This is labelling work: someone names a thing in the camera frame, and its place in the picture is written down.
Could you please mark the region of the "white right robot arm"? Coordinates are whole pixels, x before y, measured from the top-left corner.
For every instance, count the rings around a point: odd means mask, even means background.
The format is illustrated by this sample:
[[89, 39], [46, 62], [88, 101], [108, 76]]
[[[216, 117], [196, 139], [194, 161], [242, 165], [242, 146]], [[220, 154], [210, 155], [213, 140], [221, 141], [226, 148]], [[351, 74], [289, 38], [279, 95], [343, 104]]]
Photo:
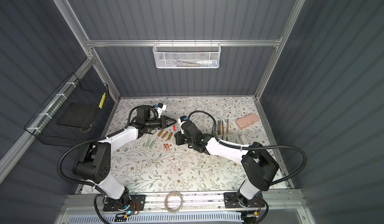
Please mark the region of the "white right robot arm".
[[190, 149], [199, 153], [224, 157], [243, 166], [247, 177], [238, 190], [238, 199], [251, 200], [273, 185], [279, 164], [267, 150], [248, 151], [244, 146], [226, 147], [214, 135], [203, 134], [187, 118], [178, 120], [178, 123], [181, 130], [175, 134], [177, 145], [187, 144]]

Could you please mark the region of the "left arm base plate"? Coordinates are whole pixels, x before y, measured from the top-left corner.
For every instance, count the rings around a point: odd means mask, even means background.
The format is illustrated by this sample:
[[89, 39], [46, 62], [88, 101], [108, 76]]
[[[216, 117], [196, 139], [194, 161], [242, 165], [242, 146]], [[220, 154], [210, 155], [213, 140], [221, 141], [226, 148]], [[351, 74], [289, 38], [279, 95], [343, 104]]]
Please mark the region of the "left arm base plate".
[[114, 200], [105, 198], [103, 200], [104, 212], [123, 211], [126, 208], [128, 211], [143, 211], [146, 203], [146, 195], [123, 195], [120, 199]]

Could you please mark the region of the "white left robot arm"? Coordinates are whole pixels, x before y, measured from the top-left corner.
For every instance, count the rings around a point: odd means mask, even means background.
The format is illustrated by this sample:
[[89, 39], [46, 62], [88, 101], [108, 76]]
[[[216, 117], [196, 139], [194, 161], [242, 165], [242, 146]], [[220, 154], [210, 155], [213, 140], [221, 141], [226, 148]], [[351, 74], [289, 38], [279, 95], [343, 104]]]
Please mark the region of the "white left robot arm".
[[75, 164], [74, 174], [107, 198], [120, 201], [127, 199], [128, 189], [119, 183], [110, 171], [111, 155], [128, 142], [150, 134], [151, 131], [175, 125], [177, 122], [175, 119], [162, 115], [166, 107], [165, 104], [159, 103], [154, 106], [140, 105], [133, 108], [124, 128], [88, 146], [84, 156]]

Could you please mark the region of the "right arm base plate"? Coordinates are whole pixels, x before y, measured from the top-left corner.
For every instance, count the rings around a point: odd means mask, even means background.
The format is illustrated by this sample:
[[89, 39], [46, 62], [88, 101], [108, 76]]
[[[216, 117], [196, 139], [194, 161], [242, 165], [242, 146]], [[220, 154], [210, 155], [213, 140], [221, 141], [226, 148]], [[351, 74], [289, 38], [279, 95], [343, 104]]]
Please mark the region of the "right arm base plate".
[[247, 199], [239, 192], [225, 192], [224, 194], [225, 207], [227, 209], [235, 208], [264, 208], [265, 204], [261, 200], [262, 195], [255, 195], [252, 199]]

